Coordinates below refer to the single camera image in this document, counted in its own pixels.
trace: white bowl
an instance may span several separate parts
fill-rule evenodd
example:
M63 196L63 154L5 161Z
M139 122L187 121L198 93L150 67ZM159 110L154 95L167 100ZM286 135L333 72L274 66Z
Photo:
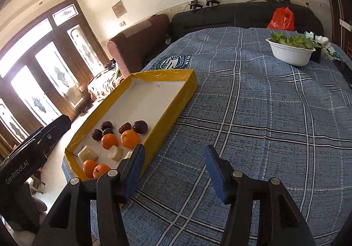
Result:
M270 39L266 39L266 41L270 43L274 57L292 66L305 66L308 64L312 53L315 51L315 48L307 50L301 49L300 47L273 43Z

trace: bed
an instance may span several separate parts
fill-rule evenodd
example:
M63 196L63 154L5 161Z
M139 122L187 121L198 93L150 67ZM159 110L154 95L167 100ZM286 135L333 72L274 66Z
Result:
M220 243L229 206L206 172L207 144L251 178L278 177L317 245L337 235L352 210L352 90L327 60L296 68L275 59L265 41L273 32L203 29L145 67L194 69L199 86L121 210L131 245ZM65 161L62 167L70 179ZM91 215L98 237L95 202ZM256 244L258 215L253 204L249 245Z

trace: glass door panel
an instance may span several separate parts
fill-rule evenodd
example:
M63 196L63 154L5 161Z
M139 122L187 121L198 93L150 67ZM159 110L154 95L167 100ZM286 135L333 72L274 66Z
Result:
M11 85L27 108L44 126L61 115L60 111L45 95L27 66L24 66L18 72L11 81Z
M84 99L84 95L78 87L78 80L62 59L55 44L50 42L38 52L36 60L55 89L76 108Z
M52 17L55 21L55 24L59 26L78 14L79 12L75 4L71 4L70 6L64 7L60 11L57 11L56 13L52 14Z
M80 25L69 29L67 33L92 74L96 76L104 67L85 37Z
M21 56L50 31L52 26L49 20L45 19L25 33L0 59L0 76L4 78Z
M4 124L6 129L14 136L19 142L23 142L29 134L20 125L16 118L12 115L2 98L0 98L0 121Z

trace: lettuce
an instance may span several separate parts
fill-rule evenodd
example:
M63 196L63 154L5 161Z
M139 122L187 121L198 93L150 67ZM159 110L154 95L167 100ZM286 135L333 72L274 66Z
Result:
M299 47L301 49L312 50L313 42L311 39L306 39L303 35L297 34L290 38L283 33L274 33L271 35L270 41L277 44Z

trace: cardboard tray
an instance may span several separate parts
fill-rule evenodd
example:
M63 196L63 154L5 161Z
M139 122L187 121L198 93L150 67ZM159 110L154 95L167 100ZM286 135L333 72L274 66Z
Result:
M65 150L65 157L75 176L85 181L88 178L82 171L82 162L76 157L82 147L91 147L98 155L98 164L117 168L129 149L120 142L118 130L126 122L144 120L148 132L140 135L145 147L145 162L142 173L162 146L176 119L192 98L198 83L195 72L189 69L153 70L131 74L88 116L80 129L73 136ZM108 158L107 150L101 142L92 139L94 129L100 129L101 123L110 121L119 140L119 147L124 150L121 160L116 162Z

